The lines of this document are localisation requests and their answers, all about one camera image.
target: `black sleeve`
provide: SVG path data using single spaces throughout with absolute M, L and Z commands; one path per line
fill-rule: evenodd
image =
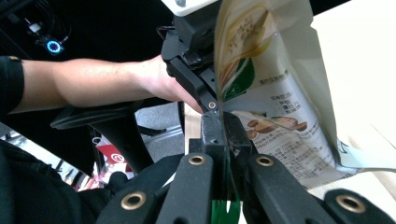
M 0 118 L 21 101 L 24 80 L 21 60 L 13 56 L 0 57 Z

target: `snack bag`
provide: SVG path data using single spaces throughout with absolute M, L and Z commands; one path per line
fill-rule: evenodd
M 307 189 L 390 165 L 338 141 L 312 20 L 308 0 L 223 0 L 215 37 L 221 107 Z

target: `forearm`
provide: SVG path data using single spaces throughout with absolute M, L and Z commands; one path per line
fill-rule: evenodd
M 153 96 L 141 85 L 146 78 L 143 63 L 78 59 L 22 65 L 25 87 L 14 111 L 108 105 Z

